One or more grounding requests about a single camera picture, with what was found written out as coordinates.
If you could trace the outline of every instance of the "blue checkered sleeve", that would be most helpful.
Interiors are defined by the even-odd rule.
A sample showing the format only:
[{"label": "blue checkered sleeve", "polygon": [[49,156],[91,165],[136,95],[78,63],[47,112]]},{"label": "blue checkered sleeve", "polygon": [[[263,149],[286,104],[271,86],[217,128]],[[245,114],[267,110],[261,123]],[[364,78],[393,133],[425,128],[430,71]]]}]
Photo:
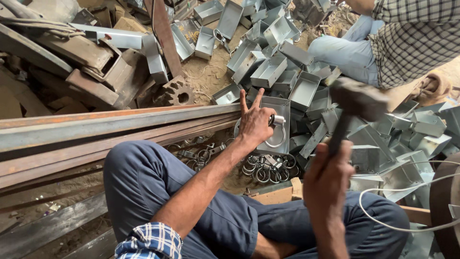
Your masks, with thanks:
[{"label": "blue checkered sleeve", "polygon": [[134,228],[115,248],[117,259],[181,259],[182,239],[171,227],[150,222]]}]

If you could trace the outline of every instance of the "rolled-up sleeve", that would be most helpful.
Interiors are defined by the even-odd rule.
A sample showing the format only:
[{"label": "rolled-up sleeve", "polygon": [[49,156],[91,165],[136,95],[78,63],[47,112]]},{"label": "rolled-up sleeve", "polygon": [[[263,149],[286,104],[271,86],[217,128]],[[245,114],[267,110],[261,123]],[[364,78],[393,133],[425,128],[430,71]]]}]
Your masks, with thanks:
[{"label": "rolled-up sleeve", "polygon": [[181,259],[182,239],[171,227],[150,222],[134,228],[115,248],[115,258]]},{"label": "rolled-up sleeve", "polygon": [[444,24],[460,20],[460,1],[376,0],[372,18],[387,23],[433,22]]}]

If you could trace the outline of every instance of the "hammer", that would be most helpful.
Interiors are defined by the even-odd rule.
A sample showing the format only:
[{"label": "hammer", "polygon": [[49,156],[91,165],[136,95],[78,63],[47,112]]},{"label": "hammer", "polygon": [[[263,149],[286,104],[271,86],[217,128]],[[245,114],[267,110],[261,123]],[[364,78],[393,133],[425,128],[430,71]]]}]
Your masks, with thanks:
[{"label": "hammer", "polygon": [[387,111],[388,97],[377,88],[351,78],[341,77],[329,88],[332,100],[343,109],[329,142],[329,158],[337,154],[340,143],[353,116],[360,116],[366,121],[377,121]]}]

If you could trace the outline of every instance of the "hand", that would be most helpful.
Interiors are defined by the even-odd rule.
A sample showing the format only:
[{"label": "hand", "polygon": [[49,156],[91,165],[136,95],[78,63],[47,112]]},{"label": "hand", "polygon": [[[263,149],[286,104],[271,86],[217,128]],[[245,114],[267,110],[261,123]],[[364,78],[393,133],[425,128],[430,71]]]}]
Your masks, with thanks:
[{"label": "hand", "polygon": [[[312,222],[320,227],[328,227],[333,222],[342,222],[342,210],[348,180],[355,169],[348,161],[351,155],[351,141],[342,141],[338,154],[328,161],[328,145],[319,143],[316,157],[304,175],[304,200]],[[323,172],[320,170],[327,163]]]},{"label": "hand", "polygon": [[263,94],[264,89],[261,88],[251,109],[248,109],[245,91],[240,91],[241,123],[237,138],[243,140],[245,146],[250,149],[249,152],[273,135],[273,128],[268,126],[268,119],[271,115],[276,114],[276,111],[267,107],[259,108]]}]

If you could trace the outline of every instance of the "man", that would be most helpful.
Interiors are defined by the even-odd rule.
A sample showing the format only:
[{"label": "man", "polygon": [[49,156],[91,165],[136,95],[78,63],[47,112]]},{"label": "man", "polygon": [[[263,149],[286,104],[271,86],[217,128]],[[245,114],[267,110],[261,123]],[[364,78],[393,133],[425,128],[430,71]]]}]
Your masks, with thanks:
[{"label": "man", "polygon": [[[259,108],[263,92],[248,109],[241,91],[238,136],[198,173],[150,141],[109,152],[107,207],[118,242],[126,239],[118,258],[398,258],[407,233],[367,218],[359,193],[346,192],[354,173],[349,141],[331,161],[328,146],[318,144],[304,177],[305,200],[262,205],[219,190],[230,170],[273,134],[268,118],[275,110]],[[378,220],[408,228],[405,212],[389,200],[366,193],[362,203]]]},{"label": "man", "polygon": [[455,0],[346,0],[361,14],[341,38],[315,39],[308,52],[378,88],[407,84],[460,53]]}]

